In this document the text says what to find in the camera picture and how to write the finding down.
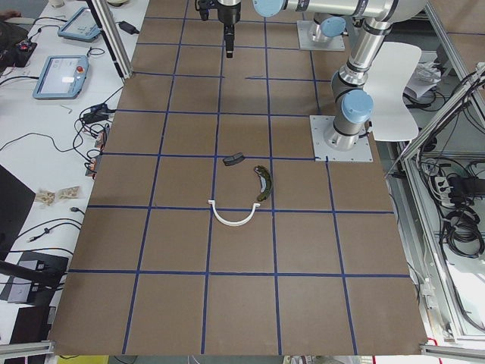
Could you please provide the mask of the black power adapter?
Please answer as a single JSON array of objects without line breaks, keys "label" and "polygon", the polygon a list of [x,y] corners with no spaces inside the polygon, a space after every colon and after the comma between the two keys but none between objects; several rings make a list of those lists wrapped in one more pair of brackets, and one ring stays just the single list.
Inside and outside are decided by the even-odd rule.
[{"label": "black power adapter", "polygon": [[134,25],[126,22],[125,20],[120,21],[117,24],[121,30],[123,30],[124,32],[130,35],[139,34],[139,30]]}]

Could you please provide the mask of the black brake pad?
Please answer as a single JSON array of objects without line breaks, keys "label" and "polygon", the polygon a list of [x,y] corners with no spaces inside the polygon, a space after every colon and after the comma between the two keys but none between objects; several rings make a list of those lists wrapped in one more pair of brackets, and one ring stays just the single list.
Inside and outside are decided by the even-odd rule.
[{"label": "black brake pad", "polygon": [[223,158],[223,163],[225,166],[233,166],[237,165],[245,159],[245,156],[242,152],[235,153],[233,155],[229,155]]}]

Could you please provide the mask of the far blue teach pendant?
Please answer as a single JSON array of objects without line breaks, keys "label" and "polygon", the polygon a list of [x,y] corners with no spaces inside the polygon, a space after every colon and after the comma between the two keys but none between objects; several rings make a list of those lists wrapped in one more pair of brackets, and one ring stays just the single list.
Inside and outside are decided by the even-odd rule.
[{"label": "far blue teach pendant", "polygon": [[100,29],[88,7],[80,8],[59,30],[58,36],[81,42],[93,42]]}]

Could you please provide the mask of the blue teach pendant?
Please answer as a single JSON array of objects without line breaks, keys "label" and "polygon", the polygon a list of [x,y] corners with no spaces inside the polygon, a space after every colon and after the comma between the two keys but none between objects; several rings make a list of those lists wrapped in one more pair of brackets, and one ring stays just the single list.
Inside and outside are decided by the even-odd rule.
[{"label": "blue teach pendant", "polygon": [[100,29],[88,7],[80,8],[59,30],[58,36],[81,42],[93,42]]},{"label": "blue teach pendant", "polygon": [[75,99],[89,70],[86,55],[48,56],[33,91],[38,100]]}]

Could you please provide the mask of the olive green brake shoe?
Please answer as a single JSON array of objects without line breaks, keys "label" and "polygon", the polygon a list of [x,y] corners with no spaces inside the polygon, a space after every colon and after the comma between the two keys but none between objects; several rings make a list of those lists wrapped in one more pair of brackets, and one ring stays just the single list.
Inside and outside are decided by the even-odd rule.
[{"label": "olive green brake shoe", "polygon": [[263,202],[267,200],[272,193],[274,188],[273,178],[269,170],[263,165],[256,165],[254,172],[257,174],[261,182],[260,193],[256,199],[258,202]]}]

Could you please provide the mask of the near blue teach pendant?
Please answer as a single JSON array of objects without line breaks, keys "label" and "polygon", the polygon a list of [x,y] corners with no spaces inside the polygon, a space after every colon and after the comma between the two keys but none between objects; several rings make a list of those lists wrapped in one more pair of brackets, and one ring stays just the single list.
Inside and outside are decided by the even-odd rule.
[{"label": "near blue teach pendant", "polygon": [[75,99],[89,70],[86,55],[48,56],[33,91],[38,100]]}]

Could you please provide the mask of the white plastic chair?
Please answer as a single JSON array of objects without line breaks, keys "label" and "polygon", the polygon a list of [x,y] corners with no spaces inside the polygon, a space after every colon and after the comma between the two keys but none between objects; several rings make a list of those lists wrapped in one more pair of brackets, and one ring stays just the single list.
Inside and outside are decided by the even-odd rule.
[{"label": "white plastic chair", "polygon": [[418,135],[402,94],[420,57],[421,50],[414,45],[384,42],[380,47],[364,87],[374,101],[371,123],[376,141],[410,141]]}]

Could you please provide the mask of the small wooden parts bag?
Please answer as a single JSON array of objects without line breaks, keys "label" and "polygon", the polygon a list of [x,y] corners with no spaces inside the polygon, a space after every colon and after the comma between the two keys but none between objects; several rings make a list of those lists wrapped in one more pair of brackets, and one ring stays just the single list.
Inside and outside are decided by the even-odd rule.
[{"label": "small wooden parts bag", "polygon": [[81,195],[81,186],[65,187],[56,192],[58,199],[79,199]]}]

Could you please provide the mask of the aluminium frame post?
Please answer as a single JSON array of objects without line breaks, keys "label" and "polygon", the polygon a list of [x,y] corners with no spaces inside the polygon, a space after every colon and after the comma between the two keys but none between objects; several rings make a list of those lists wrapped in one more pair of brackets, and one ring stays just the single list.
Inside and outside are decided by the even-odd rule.
[{"label": "aluminium frame post", "polygon": [[117,24],[108,7],[108,3],[103,0],[87,0],[86,3],[97,27],[100,29],[100,33],[119,77],[123,80],[131,78],[133,67],[117,30]]}]

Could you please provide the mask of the white curved plastic bracket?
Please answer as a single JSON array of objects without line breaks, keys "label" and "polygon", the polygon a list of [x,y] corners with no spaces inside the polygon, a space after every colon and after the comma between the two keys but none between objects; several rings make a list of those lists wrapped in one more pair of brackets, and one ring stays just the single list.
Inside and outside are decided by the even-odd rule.
[{"label": "white curved plastic bracket", "polygon": [[260,209],[261,203],[254,202],[246,211],[221,211],[219,205],[215,200],[209,199],[208,206],[214,218],[222,225],[229,228],[242,227],[248,224],[255,216],[255,213]]}]

